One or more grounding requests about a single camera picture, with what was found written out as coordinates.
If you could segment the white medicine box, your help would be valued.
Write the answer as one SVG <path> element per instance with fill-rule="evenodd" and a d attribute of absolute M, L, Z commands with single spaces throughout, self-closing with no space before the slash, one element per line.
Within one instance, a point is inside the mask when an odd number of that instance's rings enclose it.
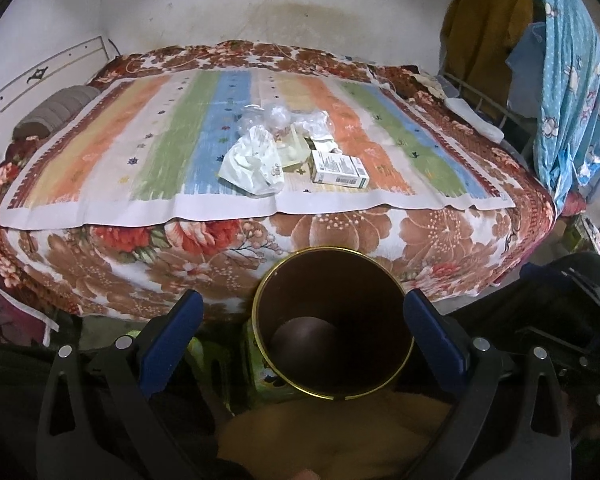
<path fill-rule="evenodd" d="M 370 175 L 362 160 L 354 156 L 312 151 L 309 167 L 314 183 L 344 188 L 366 188 L 370 184 Z"/>

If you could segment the blue patterned hanging cloth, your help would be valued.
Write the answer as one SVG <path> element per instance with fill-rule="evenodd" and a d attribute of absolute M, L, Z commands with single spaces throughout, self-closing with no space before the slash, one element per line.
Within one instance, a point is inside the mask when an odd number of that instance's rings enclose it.
<path fill-rule="evenodd" d="M 545 41 L 534 169 L 562 211 L 600 171 L 600 33 L 582 0 L 541 0 Z"/>

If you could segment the striped colourful bed mat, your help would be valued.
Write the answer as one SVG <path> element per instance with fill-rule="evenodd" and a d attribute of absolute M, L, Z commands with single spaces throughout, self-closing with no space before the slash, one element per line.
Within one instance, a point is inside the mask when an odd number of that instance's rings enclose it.
<path fill-rule="evenodd" d="M 326 110 L 334 137 L 312 151 L 354 156 L 366 188 L 311 180 L 309 158 L 284 188 L 248 195 L 219 178 L 248 104 Z M 258 68 L 186 70 L 114 82 L 29 159 L 0 203 L 0 226 L 34 231 L 400 209 L 513 206 L 474 155 L 377 84 Z"/>

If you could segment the white plastic bag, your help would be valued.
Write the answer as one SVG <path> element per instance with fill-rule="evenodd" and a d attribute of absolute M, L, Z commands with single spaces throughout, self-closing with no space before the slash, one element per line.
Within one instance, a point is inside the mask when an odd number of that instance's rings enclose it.
<path fill-rule="evenodd" d="M 219 178 L 248 195 L 279 193 L 285 180 L 272 133 L 264 125 L 250 127 L 224 155 Z"/>

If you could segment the grey rolled pillow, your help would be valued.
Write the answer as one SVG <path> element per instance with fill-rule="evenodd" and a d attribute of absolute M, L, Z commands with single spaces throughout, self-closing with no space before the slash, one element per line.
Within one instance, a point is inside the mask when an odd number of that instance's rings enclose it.
<path fill-rule="evenodd" d="M 49 96 L 18 122 L 12 140 L 26 140 L 30 136 L 45 139 L 64 128 L 100 91 L 92 86 L 72 86 Z"/>

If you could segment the clear plastic wrap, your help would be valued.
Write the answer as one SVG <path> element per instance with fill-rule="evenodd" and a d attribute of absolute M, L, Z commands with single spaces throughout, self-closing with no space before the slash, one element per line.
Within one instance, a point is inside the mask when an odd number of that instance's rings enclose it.
<path fill-rule="evenodd" d="M 334 124 L 326 110 L 294 112 L 280 104 L 246 105 L 239 115 L 237 131 L 245 134 L 254 126 L 263 126 L 270 133 L 294 127 L 302 136 L 307 136 L 312 140 L 332 139 L 335 132 Z"/>

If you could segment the mustard hanging garment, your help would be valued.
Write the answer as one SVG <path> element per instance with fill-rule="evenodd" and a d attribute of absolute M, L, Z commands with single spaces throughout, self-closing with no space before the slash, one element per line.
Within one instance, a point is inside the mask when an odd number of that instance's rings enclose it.
<path fill-rule="evenodd" d="M 506 60 L 532 23 L 533 0 L 452 0 L 441 29 L 444 71 L 471 88 L 464 99 L 482 94 L 507 104 L 512 70 Z"/>

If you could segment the dark round trash bin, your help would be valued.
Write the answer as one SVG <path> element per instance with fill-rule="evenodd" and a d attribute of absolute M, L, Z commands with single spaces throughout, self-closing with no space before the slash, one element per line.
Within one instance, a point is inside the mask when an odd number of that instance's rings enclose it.
<path fill-rule="evenodd" d="M 374 259 L 341 247 L 306 248 L 276 263 L 253 297 L 251 326 L 274 373 L 324 400 L 390 384 L 415 339 L 402 286 Z"/>

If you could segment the metal bed frame rail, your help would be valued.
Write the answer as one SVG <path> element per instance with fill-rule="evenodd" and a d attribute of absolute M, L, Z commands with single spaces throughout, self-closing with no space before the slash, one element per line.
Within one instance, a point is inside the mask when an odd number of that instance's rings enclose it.
<path fill-rule="evenodd" d="M 531 158 L 536 121 L 524 118 L 505 105 L 449 73 L 437 74 L 445 103 L 482 136 L 524 159 Z"/>

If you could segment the yellow snack wrapper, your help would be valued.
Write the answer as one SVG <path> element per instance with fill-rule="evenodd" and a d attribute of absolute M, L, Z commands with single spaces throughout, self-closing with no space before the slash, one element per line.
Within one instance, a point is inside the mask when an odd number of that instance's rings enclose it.
<path fill-rule="evenodd" d="M 283 168 L 302 165 L 311 154 L 308 142 L 294 126 L 276 136 L 276 148 Z"/>

